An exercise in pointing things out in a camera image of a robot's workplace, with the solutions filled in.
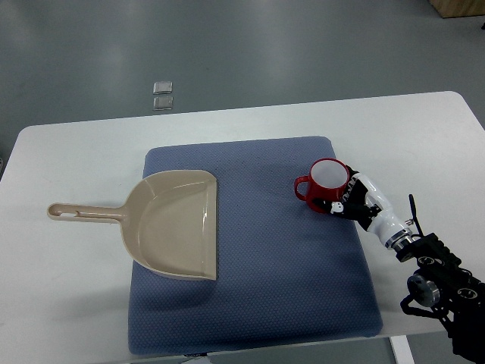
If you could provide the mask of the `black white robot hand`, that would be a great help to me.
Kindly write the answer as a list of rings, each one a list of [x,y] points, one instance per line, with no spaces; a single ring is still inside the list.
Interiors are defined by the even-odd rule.
[[[343,197],[336,202],[314,198],[324,212],[356,221],[362,229],[376,235],[387,249],[396,252],[413,242],[408,225],[393,211],[390,201],[368,176],[353,169]]]

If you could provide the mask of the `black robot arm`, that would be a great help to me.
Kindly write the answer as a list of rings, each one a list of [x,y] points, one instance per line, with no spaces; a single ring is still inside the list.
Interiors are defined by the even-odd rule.
[[[437,237],[425,235],[409,196],[411,222],[418,232],[400,243],[396,258],[414,259],[418,269],[407,280],[408,296],[400,303],[406,315],[438,320],[452,341],[452,351],[474,363],[484,362],[484,282]]]

